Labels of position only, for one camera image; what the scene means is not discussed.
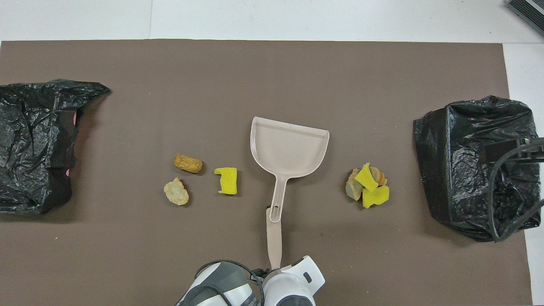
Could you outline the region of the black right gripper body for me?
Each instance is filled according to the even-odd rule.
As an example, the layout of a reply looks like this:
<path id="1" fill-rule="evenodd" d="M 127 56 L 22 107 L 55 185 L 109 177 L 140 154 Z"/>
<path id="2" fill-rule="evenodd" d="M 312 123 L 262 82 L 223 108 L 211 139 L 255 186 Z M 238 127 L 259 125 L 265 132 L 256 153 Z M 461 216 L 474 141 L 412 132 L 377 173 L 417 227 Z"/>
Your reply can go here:
<path id="1" fill-rule="evenodd" d="M 543 163 L 544 162 L 544 138 L 527 139 L 526 162 Z"/>

